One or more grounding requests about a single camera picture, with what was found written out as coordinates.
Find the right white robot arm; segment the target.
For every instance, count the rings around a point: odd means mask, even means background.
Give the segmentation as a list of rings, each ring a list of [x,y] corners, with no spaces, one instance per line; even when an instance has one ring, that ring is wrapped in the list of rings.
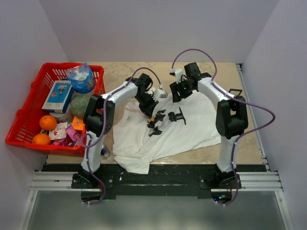
[[[189,63],[184,69],[171,69],[170,75],[176,81],[170,84],[173,102],[180,102],[197,91],[205,95],[216,106],[216,130],[221,136],[220,155],[214,184],[219,188],[225,188],[230,184],[228,174],[236,168],[236,144],[237,138],[244,134],[248,127],[247,107],[243,96],[234,96],[219,85],[216,85],[212,76],[202,73],[197,63]]]

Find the white printed t-shirt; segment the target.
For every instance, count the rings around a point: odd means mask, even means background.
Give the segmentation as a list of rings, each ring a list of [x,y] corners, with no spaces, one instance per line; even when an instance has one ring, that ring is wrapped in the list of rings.
[[[185,151],[219,144],[216,130],[216,110],[211,100],[200,92],[178,103],[172,95],[161,99],[154,112],[182,112],[185,121],[171,122],[165,116],[157,123],[160,135],[152,134],[145,115],[137,102],[128,102],[122,119],[113,126],[114,160],[130,173],[147,174],[152,161]]]

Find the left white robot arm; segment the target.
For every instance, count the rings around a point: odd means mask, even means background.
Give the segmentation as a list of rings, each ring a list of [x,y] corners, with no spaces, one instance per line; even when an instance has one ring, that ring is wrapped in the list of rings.
[[[99,184],[99,176],[94,172],[100,167],[104,138],[113,126],[115,110],[127,100],[135,98],[146,117],[153,115],[158,100],[148,93],[151,84],[150,76],[143,73],[138,78],[126,79],[122,85],[109,93],[91,96],[83,117],[86,145],[81,167],[87,172],[82,179],[87,187],[94,188]]]

